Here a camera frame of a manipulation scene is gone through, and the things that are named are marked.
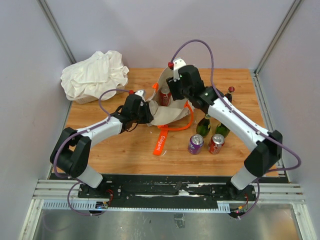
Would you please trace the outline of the beige canvas tote bag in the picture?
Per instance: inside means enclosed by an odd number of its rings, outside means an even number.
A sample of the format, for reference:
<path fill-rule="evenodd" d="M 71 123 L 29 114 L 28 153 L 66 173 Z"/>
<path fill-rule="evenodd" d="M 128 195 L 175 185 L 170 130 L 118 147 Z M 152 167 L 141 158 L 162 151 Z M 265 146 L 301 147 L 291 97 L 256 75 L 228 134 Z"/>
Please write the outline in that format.
<path fill-rule="evenodd" d="M 168 106 L 161 106 L 160 93 L 163 87 L 167 86 L 166 80 L 173 76 L 173 72 L 167 67 L 161 73 L 157 82 L 152 86 L 153 94 L 147 99 L 153 120 L 149 126 L 156 126 L 160 129 L 160 134 L 153 150 L 155 156 L 160 156 L 165 146 L 168 132 L 184 131 L 188 129 L 194 122 L 194 110 L 189 100 L 173 100 L 170 99 Z M 176 122 L 182 118 L 190 116 L 187 125 L 182 127 L 168 127 L 169 124 Z"/>

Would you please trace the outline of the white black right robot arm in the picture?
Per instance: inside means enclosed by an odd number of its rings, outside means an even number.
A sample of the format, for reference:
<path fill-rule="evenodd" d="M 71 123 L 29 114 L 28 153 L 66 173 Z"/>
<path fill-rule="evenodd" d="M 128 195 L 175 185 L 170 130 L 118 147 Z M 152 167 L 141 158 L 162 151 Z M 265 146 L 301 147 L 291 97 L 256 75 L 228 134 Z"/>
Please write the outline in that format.
<path fill-rule="evenodd" d="M 233 132 L 250 154 L 244 166 L 226 183 L 227 196 L 240 199 L 245 188 L 265 175 L 282 157 L 282 134 L 261 127 L 239 111 L 214 86 L 205 86 L 198 68 L 180 62 L 169 62 L 173 76 L 166 79 L 173 100 L 187 99 L 196 108 L 215 118 Z"/>

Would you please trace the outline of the brown cola glass bottle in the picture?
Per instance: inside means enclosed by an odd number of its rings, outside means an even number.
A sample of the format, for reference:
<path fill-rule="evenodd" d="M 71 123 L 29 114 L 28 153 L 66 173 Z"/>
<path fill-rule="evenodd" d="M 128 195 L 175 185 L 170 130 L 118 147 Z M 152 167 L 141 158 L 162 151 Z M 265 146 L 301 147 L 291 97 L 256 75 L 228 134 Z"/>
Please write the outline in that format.
<path fill-rule="evenodd" d="M 227 90 L 227 93 L 224 95 L 230 103 L 232 103 L 234 92 L 235 92 L 235 88 L 233 86 L 230 86 Z"/>

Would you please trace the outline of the purple soda can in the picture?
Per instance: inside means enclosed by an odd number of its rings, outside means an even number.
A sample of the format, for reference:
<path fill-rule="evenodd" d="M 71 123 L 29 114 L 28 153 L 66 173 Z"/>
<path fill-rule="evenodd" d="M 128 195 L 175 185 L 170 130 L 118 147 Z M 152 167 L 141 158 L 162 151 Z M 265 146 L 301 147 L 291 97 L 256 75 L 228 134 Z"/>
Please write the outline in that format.
<path fill-rule="evenodd" d="M 204 138 L 200 134 L 191 136 L 188 144 L 188 151 L 193 155 L 197 155 L 201 152 L 204 145 Z"/>

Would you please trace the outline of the green glass bottle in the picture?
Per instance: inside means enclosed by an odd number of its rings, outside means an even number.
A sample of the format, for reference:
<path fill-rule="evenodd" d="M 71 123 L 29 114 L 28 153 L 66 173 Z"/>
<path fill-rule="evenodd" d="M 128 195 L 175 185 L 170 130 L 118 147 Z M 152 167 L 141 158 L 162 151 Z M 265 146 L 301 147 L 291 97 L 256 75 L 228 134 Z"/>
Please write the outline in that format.
<path fill-rule="evenodd" d="M 216 128 L 215 128 L 215 134 L 220 134 L 222 135 L 224 138 L 226 138 L 229 133 L 230 133 L 230 130 L 223 124 L 223 123 L 219 123 Z"/>
<path fill-rule="evenodd" d="M 196 126 L 196 133 L 205 138 L 211 131 L 210 116 L 205 114 Z"/>

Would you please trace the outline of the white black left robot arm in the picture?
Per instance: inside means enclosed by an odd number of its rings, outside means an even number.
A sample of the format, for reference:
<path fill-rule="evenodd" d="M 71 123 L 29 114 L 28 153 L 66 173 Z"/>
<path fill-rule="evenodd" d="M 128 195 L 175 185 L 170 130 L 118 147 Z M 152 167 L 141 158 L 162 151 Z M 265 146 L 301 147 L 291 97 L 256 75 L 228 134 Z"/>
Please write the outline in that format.
<path fill-rule="evenodd" d="M 103 197 L 107 185 L 102 182 L 103 176 L 88 164 L 90 150 L 109 137 L 129 132 L 133 124 L 149 124 L 153 120 L 144 94 L 144 90 L 131 91 L 124 105 L 93 125 L 65 128 L 50 156 L 53 170 L 61 169 L 67 176 L 89 186 L 90 193 L 96 198 Z"/>

